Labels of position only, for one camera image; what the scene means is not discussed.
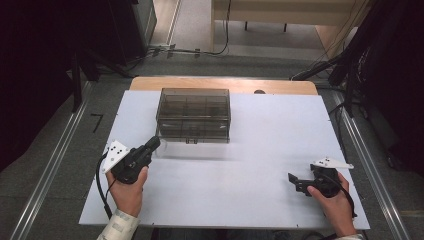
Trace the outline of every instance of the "white table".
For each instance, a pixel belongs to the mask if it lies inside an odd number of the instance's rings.
[[[155,133],[159,91],[127,91],[106,147],[114,139],[129,147]],[[204,228],[330,228],[318,203],[296,192],[287,173],[313,179],[309,164],[325,156],[343,160],[320,96],[231,93],[229,144],[168,142],[153,156],[144,186],[141,225]],[[369,229],[348,170],[358,217]],[[105,176],[101,174],[103,190]],[[115,204],[109,196],[109,204]],[[95,181],[80,224],[105,225]]]

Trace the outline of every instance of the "table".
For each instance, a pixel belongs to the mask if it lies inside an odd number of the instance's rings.
[[[296,192],[287,177],[290,172],[311,179],[312,161],[325,156],[343,159],[325,106],[311,82],[139,77],[123,97],[106,147],[113,139],[128,147],[147,141],[155,132],[158,90],[177,86],[230,89],[230,143],[167,143],[166,149],[159,149],[144,187],[141,225],[330,228],[318,203]],[[257,89],[268,94],[251,94]],[[352,183],[358,214],[355,227],[369,229],[350,173],[340,171]],[[106,189],[104,175],[100,178]],[[114,209],[112,198],[108,201]],[[80,224],[107,222],[93,181]]]
[[[211,48],[215,20],[226,20],[229,0],[212,0]],[[231,21],[316,25],[329,58],[369,11],[370,0],[232,0]]]

